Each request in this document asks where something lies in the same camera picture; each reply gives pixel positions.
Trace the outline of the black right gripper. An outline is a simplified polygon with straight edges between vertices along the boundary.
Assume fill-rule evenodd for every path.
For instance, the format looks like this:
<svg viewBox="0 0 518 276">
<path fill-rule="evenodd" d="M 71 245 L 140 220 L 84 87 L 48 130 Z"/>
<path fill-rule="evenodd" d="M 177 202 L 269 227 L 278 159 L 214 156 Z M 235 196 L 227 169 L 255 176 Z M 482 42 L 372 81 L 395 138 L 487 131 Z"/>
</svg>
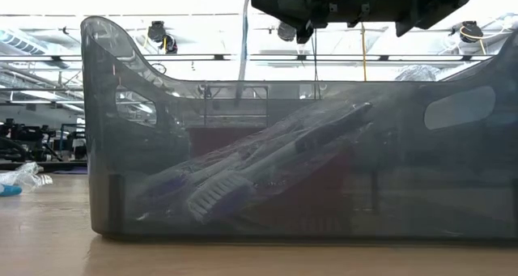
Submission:
<svg viewBox="0 0 518 276">
<path fill-rule="evenodd" d="M 331 23 L 345 23 L 349 28 L 358 23 L 398 22 L 410 14 L 414 0 L 251 0 L 252 7 L 291 26 L 296 30 L 296 43 L 306 44 L 315 28 Z"/>
</svg>

